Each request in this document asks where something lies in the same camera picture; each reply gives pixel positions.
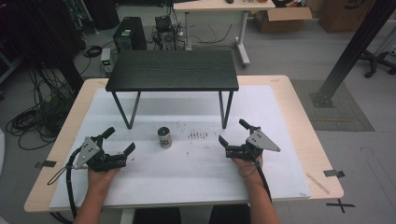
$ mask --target black tape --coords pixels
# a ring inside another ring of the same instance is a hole
[[[346,176],[346,175],[344,174],[343,171],[336,171],[336,170],[323,171],[323,173],[324,173],[327,177],[329,177],[329,176],[335,176],[335,175],[336,175],[337,178],[341,178],[341,177]]]
[[[350,204],[350,203],[341,203],[341,200],[338,199],[338,203],[326,203],[327,206],[340,206],[341,207],[341,211],[343,213],[346,212],[346,210],[344,209],[344,207],[356,207],[354,204]]]
[[[41,169],[43,166],[45,167],[54,167],[56,165],[56,161],[43,161],[43,162],[37,162],[35,164],[35,168]]]

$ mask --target gray mat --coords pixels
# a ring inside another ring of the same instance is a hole
[[[374,128],[364,116],[361,108],[342,83],[335,92],[332,102],[335,107],[314,107],[310,92],[318,92],[324,80],[292,80],[291,83],[303,104],[316,131],[373,132]]]

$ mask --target table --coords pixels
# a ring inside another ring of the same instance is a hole
[[[132,129],[134,124],[142,91],[218,91],[221,123],[225,129],[233,92],[238,91],[238,88],[233,56],[228,50],[123,50],[106,85],[128,129]],[[130,121],[125,116],[117,91],[138,92]],[[225,115],[222,91],[229,92]]]
[[[266,10],[274,8],[274,3],[269,0],[266,3],[259,3],[257,0],[252,2],[243,0],[234,0],[232,4],[226,3],[225,0],[199,0],[186,3],[174,4],[174,10],[184,12],[185,14],[185,29],[186,29],[186,49],[191,49],[190,41],[190,26],[189,26],[189,14],[197,11],[242,11],[241,28],[239,36],[236,38],[236,46],[242,57],[244,66],[250,64],[248,54],[244,46],[244,35],[245,28],[248,19],[248,13],[250,10]]]
[[[341,198],[344,191],[338,178],[336,176],[327,177],[323,174],[323,171],[331,170],[332,166],[289,79],[285,76],[238,76],[238,83],[239,85],[269,85],[273,89],[279,109],[287,124],[291,142],[306,174],[306,181],[311,191],[310,199]],[[42,168],[26,200],[24,209],[27,212],[62,211],[50,208],[56,183],[47,186],[47,182],[62,168],[95,91],[104,88],[106,84],[107,79],[104,78],[85,81],[48,156],[49,161],[57,161],[57,163],[53,168]]]

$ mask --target small can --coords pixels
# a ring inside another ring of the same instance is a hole
[[[161,127],[158,130],[158,136],[160,136],[160,145],[163,148],[169,148],[172,146],[171,132],[166,127]]]

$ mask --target floor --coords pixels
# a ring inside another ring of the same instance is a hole
[[[121,6],[118,10],[120,18],[126,15],[141,16],[148,40],[154,24],[153,18],[164,13],[163,9],[157,7]],[[196,43],[198,38],[203,41],[222,39],[230,24],[218,23],[221,22],[216,21],[210,27],[198,23],[191,27],[191,34],[197,36],[193,38],[193,48],[232,50],[238,75],[287,75],[291,79],[325,79],[353,36],[353,33],[327,34],[318,25],[318,20],[306,21],[300,32],[262,34],[258,32],[253,20],[248,20],[244,42],[251,65],[245,67],[234,46],[238,25],[233,24],[224,41],[217,44]],[[395,24],[395,21],[388,21],[369,49],[375,50]],[[113,33],[114,29],[101,31],[99,35],[86,34],[87,45],[102,46],[112,40]],[[389,56],[389,60],[396,62],[392,56]],[[81,53],[75,57],[78,71],[84,70],[88,62]],[[368,70],[367,62],[357,62],[345,83],[375,131],[317,132],[333,168],[346,175],[340,178],[344,197],[340,201],[275,202],[282,223],[394,223],[396,220],[396,163],[393,162],[396,158],[396,77],[388,75],[385,67],[380,67],[373,77],[365,78],[363,75]],[[84,79],[105,76],[100,69],[99,58],[92,59],[82,76]],[[35,165],[47,158],[51,145],[38,150],[22,150],[18,146],[18,138],[6,132],[7,123],[34,104],[32,88],[28,74],[22,69],[18,69],[0,86],[5,97],[0,101],[0,127],[6,135],[6,155],[0,175],[0,217],[8,223],[58,223],[49,214],[30,214],[23,210],[40,172]],[[42,141],[36,134],[30,134],[23,143],[39,146]],[[339,202],[342,206],[327,205]],[[182,221],[191,224],[207,223],[210,209],[210,206],[182,207]],[[120,214],[120,210],[104,210],[102,223],[117,223]]]

